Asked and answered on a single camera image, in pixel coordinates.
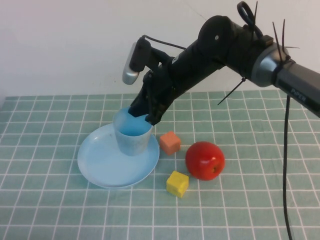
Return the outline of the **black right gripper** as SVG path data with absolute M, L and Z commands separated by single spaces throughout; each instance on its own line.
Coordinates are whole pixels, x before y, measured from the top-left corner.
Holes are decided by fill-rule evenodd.
M 139 95 L 128 113 L 158 124 L 173 101 L 201 81 L 201 55 L 180 54 L 176 61 L 167 54 L 140 54 L 139 70 L 149 71 L 143 77 Z

